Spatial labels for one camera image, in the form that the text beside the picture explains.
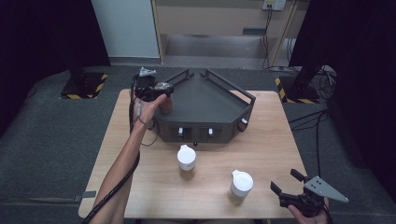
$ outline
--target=human arm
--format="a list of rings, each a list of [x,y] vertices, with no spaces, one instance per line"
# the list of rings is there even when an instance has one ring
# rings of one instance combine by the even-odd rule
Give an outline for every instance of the human arm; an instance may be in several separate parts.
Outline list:
[[[324,209],[329,209],[329,199],[325,198]],[[305,217],[294,205],[288,206],[291,214],[297,219],[299,224],[331,224],[328,222],[328,214],[322,209],[316,217]]]
[[[137,114],[137,105],[141,104],[140,119],[134,119],[134,128],[119,156],[108,170],[102,186],[99,188],[93,206],[99,204],[133,167],[147,129],[145,123],[148,123],[152,119],[156,108],[164,101],[165,97],[165,95],[161,95],[151,103],[140,101],[140,99],[135,100],[134,115]],[[98,211],[90,223],[122,223],[131,185],[132,177],[130,177],[119,191]]]

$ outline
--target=black curtain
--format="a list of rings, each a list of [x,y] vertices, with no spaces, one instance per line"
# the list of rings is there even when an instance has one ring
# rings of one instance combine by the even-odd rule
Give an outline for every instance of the black curtain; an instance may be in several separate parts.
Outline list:
[[[332,119],[352,159],[361,159],[355,162],[364,162],[396,201],[394,8],[394,0],[311,1],[290,66],[335,70]]]
[[[110,66],[89,0],[0,1],[0,136],[40,79]]]

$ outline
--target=cup lid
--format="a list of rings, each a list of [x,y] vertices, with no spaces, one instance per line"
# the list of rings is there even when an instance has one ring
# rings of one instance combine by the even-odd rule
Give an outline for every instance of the cup lid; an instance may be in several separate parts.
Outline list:
[[[233,171],[233,192],[239,196],[246,196],[253,188],[253,178],[246,172]]]
[[[183,145],[177,153],[177,160],[180,168],[183,170],[190,170],[195,163],[196,153],[194,149]]]

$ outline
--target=electrical outlet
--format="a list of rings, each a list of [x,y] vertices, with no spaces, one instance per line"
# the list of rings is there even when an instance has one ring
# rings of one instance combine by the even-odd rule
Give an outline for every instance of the electrical outlet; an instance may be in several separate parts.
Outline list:
[[[285,4],[286,0],[264,0],[262,10],[269,10],[269,7],[271,7],[273,11],[281,11],[285,7]]]
[[[274,3],[276,0],[264,0],[262,4],[262,10],[269,10],[269,6],[274,7]]]

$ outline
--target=yellow black hazard tape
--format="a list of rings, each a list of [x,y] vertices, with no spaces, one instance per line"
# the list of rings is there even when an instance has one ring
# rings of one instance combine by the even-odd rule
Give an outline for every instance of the yellow black hazard tape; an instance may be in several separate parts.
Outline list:
[[[275,83],[277,89],[279,91],[280,99],[283,103],[293,103],[293,104],[320,104],[320,101],[317,99],[290,99],[288,98],[285,90],[283,89],[282,83],[279,78],[275,79]]]
[[[96,87],[96,91],[92,94],[62,94],[62,99],[94,99],[99,95],[100,90],[103,88],[107,75],[102,75],[98,86]]]

